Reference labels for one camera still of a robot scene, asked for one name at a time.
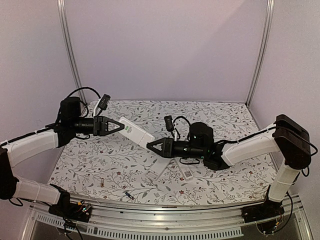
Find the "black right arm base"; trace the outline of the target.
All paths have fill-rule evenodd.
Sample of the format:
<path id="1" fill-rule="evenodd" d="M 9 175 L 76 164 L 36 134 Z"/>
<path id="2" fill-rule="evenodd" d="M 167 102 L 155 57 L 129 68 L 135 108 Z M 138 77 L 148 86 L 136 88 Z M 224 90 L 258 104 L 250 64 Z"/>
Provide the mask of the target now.
<path id="1" fill-rule="evenodd" d="M 270 235 L 276 232 L 280 224 L 280 220 L 276 220 L 276 217 L 282 218 L 285 213 L 282 202 L 275 202 L 269 199 L 269 191 L 270 188 L 267 189 L 262 203 L 241 208 L 241 217 L 245 223 L 272 218 L 270 221 L 257 224 L 257 229 L 264 235 Z"/>

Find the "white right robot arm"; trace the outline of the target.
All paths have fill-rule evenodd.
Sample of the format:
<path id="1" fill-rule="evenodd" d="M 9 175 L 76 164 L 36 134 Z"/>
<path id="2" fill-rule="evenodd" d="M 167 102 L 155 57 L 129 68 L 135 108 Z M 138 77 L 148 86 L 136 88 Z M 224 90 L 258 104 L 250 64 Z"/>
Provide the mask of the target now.
<path id="1" fill-rule="evenodd" d="M 266 128 L 237 140 L 214 140 L 214 130 L 203 122 L 189 125 L 186 141 L 163 137 L 146 144 L 148 150 L 172 159 L 199 159 L 210 170 L 228 169 L 239 162 L 269 153 L 281 153 L 284 160 L 275 180 L 259 206 L 262 218 L 269 218 L 278 210 L 297 176 L 309 167 L 312 156 L 318 153 L 310 142 L 306 129 L 284 114 L 276 117 Z"/>

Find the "white remote control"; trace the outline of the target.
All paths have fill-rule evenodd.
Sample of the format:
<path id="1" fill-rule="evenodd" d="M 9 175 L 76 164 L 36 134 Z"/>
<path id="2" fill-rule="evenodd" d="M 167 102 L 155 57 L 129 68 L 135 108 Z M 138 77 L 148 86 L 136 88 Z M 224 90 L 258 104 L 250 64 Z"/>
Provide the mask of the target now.
<path id="1" fill-rule="evenodd" d="M 152 181 L 158 180 L 171 161 L 172 160 L 168 158 L 157 159 L 151 168 L 146 172 L 145 176 Z"/>

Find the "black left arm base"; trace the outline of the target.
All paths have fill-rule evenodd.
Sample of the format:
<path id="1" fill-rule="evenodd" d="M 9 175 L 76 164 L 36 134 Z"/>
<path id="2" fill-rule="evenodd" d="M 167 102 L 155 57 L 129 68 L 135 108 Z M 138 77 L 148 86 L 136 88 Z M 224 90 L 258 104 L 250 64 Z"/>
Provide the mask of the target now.
<path id="1" fill-rule="evenodd" d="M 63 188 L 50 184 L 50 186 L 57 189 L 60 193 L 57 204 L 51 204 L 48 212 L 52 215 L 66 218 L 68 220 L 75 220 L 79 222 L 88 223 L 92 213 L 92 205 L 81 200 L 77 203 L 71 202 L 70 193 Z"/>

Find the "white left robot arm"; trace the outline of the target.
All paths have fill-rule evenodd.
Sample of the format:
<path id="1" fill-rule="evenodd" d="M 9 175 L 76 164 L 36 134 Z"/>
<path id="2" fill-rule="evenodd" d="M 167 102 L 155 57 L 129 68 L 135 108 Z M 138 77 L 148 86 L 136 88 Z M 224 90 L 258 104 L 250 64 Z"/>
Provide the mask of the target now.
<path id="1" fill-rule="evenodd" d="M 88 139 L 90 136 L 104 137 L 119 132 L 124 124 L 102 116 L 111 97 L 107 94 L 98 97 L 92 113 L 82 116 L 81 107 L 86 104 L 72 91 L 60 102 L 57 118 L 54 123 L 0 144 L 0 198 L 12 198 L 45 202 L 54 205 L 63 216 L 74 213 L 70 202 L 70 193 L 61 187 L 42 184 L 13 174 L 13 168 L 38 154 L 66 146 L 72 139 Z"/>

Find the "white remote with logo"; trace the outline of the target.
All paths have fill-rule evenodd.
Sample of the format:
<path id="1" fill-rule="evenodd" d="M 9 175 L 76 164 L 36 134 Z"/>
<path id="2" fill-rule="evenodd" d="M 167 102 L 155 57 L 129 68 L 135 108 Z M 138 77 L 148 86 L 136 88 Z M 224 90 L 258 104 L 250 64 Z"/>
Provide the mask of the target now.
<path id="1" fill-rule="evenodd" d="M 147 149 L 147 144 L 155 140 L 152 134 L 143 130 L 127 118 L 121 117 L 119 122 L 124 125 L 124 129 L 119 131 L 119 133 L 140 147 Z"/>

